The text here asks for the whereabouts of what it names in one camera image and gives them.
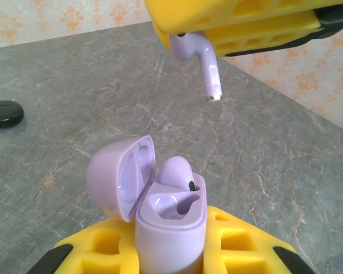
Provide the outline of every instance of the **marble countertop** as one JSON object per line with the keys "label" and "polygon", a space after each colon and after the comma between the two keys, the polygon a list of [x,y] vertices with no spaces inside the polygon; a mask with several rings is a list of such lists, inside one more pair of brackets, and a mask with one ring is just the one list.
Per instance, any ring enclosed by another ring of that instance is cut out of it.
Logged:
{"label": "marble countertop", "polygon": [[85,185],[103,146],[151,135],[158,167],[186,157],[208,204],[288,242],[317,273],[343,273],[343,130],[219,62],[207,103],[198,61],[176,60],[151,24],[0,49],[0,274],[26,273],[59,240],[106,216]]}

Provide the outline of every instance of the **earbud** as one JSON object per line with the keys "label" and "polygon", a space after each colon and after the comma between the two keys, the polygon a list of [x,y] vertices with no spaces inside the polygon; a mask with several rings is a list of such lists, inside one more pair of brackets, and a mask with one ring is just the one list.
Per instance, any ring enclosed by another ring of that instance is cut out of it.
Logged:
{"label": "earbud", "polygon": [[162,165],[157,176],[157,182],[187,191],[197,190],[192,168],[188,161],[180,156],[172,157]]}
{"label": "earbud", "polygon": [[220,100],[222,89],[216,55],[206,35],[202,31],[173,35],[170,37],[170,49],[174,56],[181,61],[186,61],[195,55],[198,56],[204,79],[206,100]]}

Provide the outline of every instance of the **earbud charging case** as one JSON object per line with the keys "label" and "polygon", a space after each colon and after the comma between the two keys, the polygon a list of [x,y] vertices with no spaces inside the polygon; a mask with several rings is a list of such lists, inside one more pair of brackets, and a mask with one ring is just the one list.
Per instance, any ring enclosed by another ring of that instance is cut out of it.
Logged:
{"label": "earbud charging case", "polygon": [[123,140],[92,157],[87,186],[106,214],[126,222],[135,218],[140,273],[202,273],[207,219],[205,180],[193,173],[197,190],[186,191],[159,184],[155,172],[152,138]]}

